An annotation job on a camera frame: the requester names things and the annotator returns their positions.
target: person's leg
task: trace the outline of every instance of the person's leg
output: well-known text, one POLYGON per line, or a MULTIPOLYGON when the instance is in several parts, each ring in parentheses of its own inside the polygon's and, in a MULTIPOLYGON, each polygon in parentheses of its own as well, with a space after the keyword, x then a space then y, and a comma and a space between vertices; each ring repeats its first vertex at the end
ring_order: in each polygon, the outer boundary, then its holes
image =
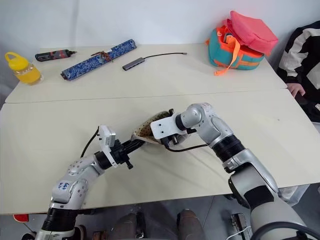
POLYGON ((184 209, 177 216, 176 221, 178 227, 179 240, 205 240, 205 233, 196 214, 184 209))
POLYGON ((137 216, 130 213, 120 218, 110 233, 110 240, 135 239, 137 216))

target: black cable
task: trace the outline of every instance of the black cable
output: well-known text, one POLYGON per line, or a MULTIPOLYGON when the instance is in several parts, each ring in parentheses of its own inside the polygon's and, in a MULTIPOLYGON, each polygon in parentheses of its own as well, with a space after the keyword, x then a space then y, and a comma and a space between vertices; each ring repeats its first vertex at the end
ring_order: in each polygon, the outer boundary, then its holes
POLYGON ((179 149, 179 150, 171 149, 168 145, 164 145, 164 146, 165 146, 165 148, 166 148, 167 150, 169 150, 170 152, 179 153, 179 152, 184 152, 184 151, 188 151, 188 150, 191 150, 191 149, 197 149, 197 148, 207 147, 208 145, 207 145, 207 144, 202 144, 202 145, 191 146, 191 147, 187 147, 187 148, 179 149))
POLYGON ((95 136, 97 136, 98 132, 99 132, 99 127, 97 128, 97 130, 95 131, 95 133, 93 134, 93 136, 90 138, 90 140, 88 141, 88 143, 85 145, 85 147, 84 147, 84 149, 83 149, 83 151, 82 151, 82 153, 81 153, 80 158, 82 158, 82 157, 85 155, 87 148, 89 147, 90 143, 91 143, 92 140, 95 138, 95 136))
POLYGON ((266 234, 267 232, 274 230, 274 229, 294 229, 299 232, 308 234, 318 240, 320 240, 320 235, 319 233, 315 232, 314 230, 302 226, 300 224, 296 224, 293 222, 286 222, 286 221, 276 221, 272 223, 268 223, 266 225, 263 225, 260 227, 257 231, 254 232, 250 240, 260 240, 260 238, 266 234))
POLYGON ((143 59, 147 59, 147 58, 152 58, 152 57, 157 57, 157 56, 162 56, 162 55, 170 55, 170 54, 183 54, 186 55, 186 52, 170 52, 170 53, 162 53, 162 54, 156 54, 156 55, 150 55, 150 56, 146 56, 143 59))

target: black and white jacket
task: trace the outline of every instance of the black and white jacket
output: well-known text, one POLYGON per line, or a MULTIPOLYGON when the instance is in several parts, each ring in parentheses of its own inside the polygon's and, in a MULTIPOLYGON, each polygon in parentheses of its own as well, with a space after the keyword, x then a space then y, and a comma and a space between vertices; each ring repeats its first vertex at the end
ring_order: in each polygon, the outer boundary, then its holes
POLYGON ((305 98, 320 103, 320 21, 293 32, 277 73, 285 83, 300 83, 305 98))

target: orange strap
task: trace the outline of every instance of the orange strap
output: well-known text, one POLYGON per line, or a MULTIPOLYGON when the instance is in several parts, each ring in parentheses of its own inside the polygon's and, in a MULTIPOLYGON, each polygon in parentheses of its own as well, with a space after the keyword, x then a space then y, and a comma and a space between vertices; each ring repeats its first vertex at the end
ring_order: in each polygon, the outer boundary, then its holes
POLYGON ((238 40, 234 36, 232 36, 232 35, 226 36, 226 40, 225 41, 229 45, 229 47, 234 48, 233 49, 233 54, 232 54, 232 61, 231 61, 230 65, 227 68, 225 68, 223 70, 220 70, 220 71, 215 71, 214 72, 215 76, 221 76, 221 75, 225 74, 229 70, 230 66, 237 59, 237 56, 238 56, 238 53, 239 53, 239 50, 240 50, 240 43, 238 42, 238 40))

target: gray floor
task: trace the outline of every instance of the gray floor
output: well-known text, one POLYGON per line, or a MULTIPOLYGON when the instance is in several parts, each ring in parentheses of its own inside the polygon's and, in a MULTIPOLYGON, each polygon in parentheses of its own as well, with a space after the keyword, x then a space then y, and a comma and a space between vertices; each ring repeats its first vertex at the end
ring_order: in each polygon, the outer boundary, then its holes
MULTIPOLYGON (((294 209, 310 228, 320 232, 320 195, 319 184, 312 184, 299 204, 294 209)), ((120 217, 142 211, 145 214, 147 233, 150 237, 160 239, 177 239, 176 217, 182 209, 192 209, 198 216, 208 240, 224 240, 236 230, 231 225, 230 215, 245 213, 249 222, 250 211, 241 207, 237 201, 223 196, 205 196, 168 201, 141 203, 96 209, 93 215, 79 215, 77 224, 85 225, 87 239, 91 239, 94 231, 110 231, 120 217)), ((33 231, 41 228, 44 214, 31 214, 27 226, 33 231)), ((28 228, 15 222, 10 215, 0 215, 0 240, 19 240, 28 228)))

